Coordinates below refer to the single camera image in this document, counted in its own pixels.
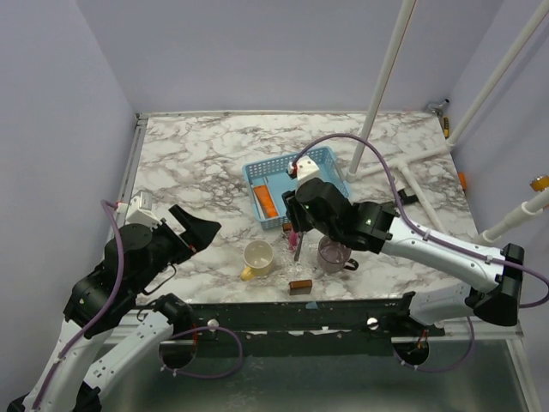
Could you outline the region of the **grey toothbrush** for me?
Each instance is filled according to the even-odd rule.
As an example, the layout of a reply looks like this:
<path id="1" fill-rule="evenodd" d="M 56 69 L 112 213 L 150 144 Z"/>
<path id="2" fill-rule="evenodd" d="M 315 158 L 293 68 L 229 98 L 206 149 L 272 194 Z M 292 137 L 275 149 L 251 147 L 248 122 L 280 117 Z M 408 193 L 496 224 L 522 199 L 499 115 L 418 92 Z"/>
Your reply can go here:
<path id="1" fill-rule="evenodd" d="M 296 236 L 297 236 L 297 245 L 294 252 L 293 260 L 295 262 L 298 262 L 301 254 L 305 233 L 297 233 Z"/>

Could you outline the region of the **mauve mug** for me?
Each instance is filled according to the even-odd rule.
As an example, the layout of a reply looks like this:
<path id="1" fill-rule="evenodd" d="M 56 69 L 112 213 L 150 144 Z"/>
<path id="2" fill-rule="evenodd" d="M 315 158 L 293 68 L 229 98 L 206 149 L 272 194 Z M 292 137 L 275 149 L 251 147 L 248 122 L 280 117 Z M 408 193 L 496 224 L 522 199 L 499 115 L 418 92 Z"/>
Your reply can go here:
<path id="1" fill-rule="evenodd" d="M 342 270 L 356 271 L 359 263 L 351 258 L 352 250 L 323 236 L 318 242 L 317 263 L 321 270 L 334 274 Z"/>

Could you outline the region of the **yellow mug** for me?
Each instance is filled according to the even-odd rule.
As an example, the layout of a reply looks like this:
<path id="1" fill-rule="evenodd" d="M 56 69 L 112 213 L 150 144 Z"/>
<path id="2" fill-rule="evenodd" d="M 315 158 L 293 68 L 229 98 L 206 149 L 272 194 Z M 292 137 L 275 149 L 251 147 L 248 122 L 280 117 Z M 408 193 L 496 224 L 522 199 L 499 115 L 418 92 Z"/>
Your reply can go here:
<path id="1" fill-rule="evenodd" d="M 240 279 L 243 282 L 255 277 L 267 276 L 274 268 L 274 251 L 265 240 L 253 240 L 244 248 L 244 269 Z"/>

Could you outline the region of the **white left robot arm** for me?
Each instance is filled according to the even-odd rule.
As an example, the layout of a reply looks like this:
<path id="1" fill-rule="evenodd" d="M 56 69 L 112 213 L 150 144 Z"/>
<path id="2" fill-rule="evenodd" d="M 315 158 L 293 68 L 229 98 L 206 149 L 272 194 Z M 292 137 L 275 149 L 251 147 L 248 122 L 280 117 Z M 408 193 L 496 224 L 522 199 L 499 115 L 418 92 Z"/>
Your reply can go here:
<path id="1" fill-rule="evenodd" d="M 113 238 L 103 260 L 72 288 L 45 370 L 28 394 L 9 404 L 10 411 L 99 411 L 107 390 L 141 354 L 191 330 L 190 307 L 167 294 L 156 300 L 135 332 L 103 357 L 97 355 L 148 284 L 207 249 L 221 229 L 219 222 L 197 218 L 177 205 L 169 211 L 183 233 L 138 207 L 130 207 L 123 226 L 111 223 Z"/>

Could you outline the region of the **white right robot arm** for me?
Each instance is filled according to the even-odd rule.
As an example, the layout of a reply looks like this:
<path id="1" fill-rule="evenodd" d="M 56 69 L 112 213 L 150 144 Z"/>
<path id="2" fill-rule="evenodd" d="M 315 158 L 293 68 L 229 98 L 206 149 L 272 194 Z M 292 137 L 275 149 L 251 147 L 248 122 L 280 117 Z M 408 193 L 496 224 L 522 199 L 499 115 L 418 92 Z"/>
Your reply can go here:
<path id="1" fill-rule="evenodd" d="M 414 336 L 426 325 L 476 316 L 498 326 L 518 322 L 524 250 L 485 247 L 405 220 L 393 203 L 352 203 L 331 183 L 311 179 L 282 195 L 287 217 L 300 232 L 316 229 L 353 251 L 406 258 L 458 279 L 454 286 L 414 292 L 395 314 L 395 327 Z"/>

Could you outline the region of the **light blue perforated basket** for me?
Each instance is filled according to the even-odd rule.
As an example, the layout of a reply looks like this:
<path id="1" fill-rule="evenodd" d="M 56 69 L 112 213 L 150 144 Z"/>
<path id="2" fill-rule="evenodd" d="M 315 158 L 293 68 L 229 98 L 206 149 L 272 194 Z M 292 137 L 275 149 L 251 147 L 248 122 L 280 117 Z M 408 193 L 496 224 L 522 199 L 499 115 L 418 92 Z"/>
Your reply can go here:
<path id="1" fill-rule="evenodd" d="M 287 166 L 296 155 L 297 153 L 279 155 L 266 160 L 251 162 L 242 167 L 252 211 L 264 231 L 275 229 L 282 226 L 283 223 L 289 222 L 286 216 L 287 209 L 281 196 L 286 191 L 296 189 L 297 181 L 290 179 L 287 174 Z M 344 179 L 335 152 L 330 147 L 316 146 L 306 152 L 305 155 L 310 156 L 317 163 L 322 180 L 334 184 L 345 197 L 350 196 L 349 184 Z M 262 176 L 268 176 L 268 185 L 266 186 L 278 210 L 278 217 L 267 218 L 254 194 L 254 186 L 265 185 Z"/>

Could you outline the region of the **orange yellow clamp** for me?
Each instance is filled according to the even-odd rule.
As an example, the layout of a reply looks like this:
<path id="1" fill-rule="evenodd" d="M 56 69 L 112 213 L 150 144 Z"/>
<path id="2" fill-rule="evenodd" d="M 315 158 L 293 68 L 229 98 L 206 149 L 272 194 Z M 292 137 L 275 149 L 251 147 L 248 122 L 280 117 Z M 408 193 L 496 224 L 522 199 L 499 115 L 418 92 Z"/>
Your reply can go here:
<path id="1" fill-rule="evenodd" d="M 530 182 L 530 187 L 535 192 L 542 192 L 549 188 L 549 176 L 540 175 Z"/>

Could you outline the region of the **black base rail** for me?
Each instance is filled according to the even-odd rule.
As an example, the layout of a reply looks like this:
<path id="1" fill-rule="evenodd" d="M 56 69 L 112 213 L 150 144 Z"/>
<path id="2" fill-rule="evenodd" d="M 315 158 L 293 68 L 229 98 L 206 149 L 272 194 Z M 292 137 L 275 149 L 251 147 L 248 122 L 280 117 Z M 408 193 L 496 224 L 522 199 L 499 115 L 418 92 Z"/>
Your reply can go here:
<path id="1" fill-rule="evenodd" d="M 200 357 L 297 357 L 344 354 L 390 356 L 392 339 L 412 342 L 422 334 L 443 336 L 409 315 L 412 296 L 380 300 L 185 304 L 174 294 L 148 304 L 162 312 L 176 333 L 190 331 L 190 343 L 171 339 L 176 354 Z"/>

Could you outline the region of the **white pvc pipe frame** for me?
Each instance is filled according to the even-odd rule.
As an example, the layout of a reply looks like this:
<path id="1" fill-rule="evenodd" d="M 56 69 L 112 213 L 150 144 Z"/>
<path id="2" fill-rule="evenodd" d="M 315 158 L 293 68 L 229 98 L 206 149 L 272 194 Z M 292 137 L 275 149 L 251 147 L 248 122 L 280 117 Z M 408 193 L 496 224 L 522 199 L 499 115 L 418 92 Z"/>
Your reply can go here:
<path id="1" fill-rule="evenodd" d="M 518 141 L 526 111 L 513 92 L 539 47 L 548 41 L 548 17 L 539 1 L 506 1 L 452 92 L 453 146 L 434 117 L 409 113 L 376 137 L 398 187 L 416 194 L 409 216 L 464 240 L 499 223 L 522 198 L 495 190 L 510 186 L 504 149 Z"/>

